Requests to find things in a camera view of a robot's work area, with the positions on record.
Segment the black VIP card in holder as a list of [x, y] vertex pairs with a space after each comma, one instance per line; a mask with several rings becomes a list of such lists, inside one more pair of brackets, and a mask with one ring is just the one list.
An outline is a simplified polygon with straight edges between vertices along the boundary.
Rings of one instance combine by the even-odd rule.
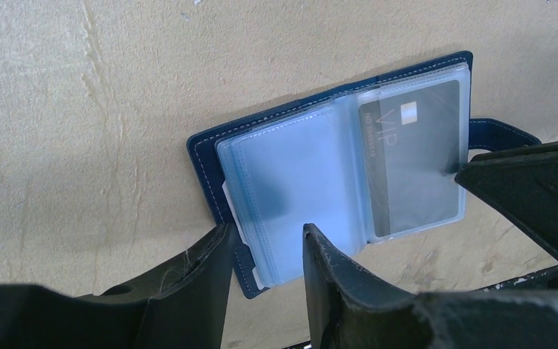
[[462, 88], [442, 79], [357, 95], [374, 241], [462, 218]]

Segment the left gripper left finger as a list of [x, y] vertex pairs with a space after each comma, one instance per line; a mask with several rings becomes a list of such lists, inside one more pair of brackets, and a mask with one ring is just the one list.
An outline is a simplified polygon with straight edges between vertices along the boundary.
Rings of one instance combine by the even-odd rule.
[[0, 284], [0, 348], [219, 348], [233, 225], [99, 295]]

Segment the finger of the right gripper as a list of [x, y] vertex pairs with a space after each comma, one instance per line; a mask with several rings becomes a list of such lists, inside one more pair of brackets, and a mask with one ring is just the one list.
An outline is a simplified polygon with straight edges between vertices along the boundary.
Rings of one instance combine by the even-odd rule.
[[477, 155], [455, 181], [558, 261], [558, 141]]

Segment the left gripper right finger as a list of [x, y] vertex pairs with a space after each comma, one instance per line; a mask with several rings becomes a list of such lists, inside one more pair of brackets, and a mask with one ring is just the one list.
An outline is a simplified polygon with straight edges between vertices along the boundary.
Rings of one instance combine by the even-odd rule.
[[558, 348], [558, 291], [412, 294], [303, 227], [314, 348]]

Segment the blue leather card holder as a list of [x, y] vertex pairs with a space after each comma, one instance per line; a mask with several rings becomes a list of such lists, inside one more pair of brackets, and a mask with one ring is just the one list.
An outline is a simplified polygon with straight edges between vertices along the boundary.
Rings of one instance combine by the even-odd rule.
[[[510, 124], [470, 116], [472, 67], [471, 52], [454, 52], [296, 99], [189, 138], [187, 152], [214, 221], [233, 223], [238, 229], [233, 269], [246, 298], [302, 276], [307, 223], [318, 226], [336, 248], [351, 256], [369, 244], [412, 234], [372, 239], [358, 94], [442, 79], [460, 81], [465, 160], [458, 171], [467, 163], [469, 151], [539, 144], [537, 137]], [[464, 193], [465, 214], [466, 191], [457, 186]]]

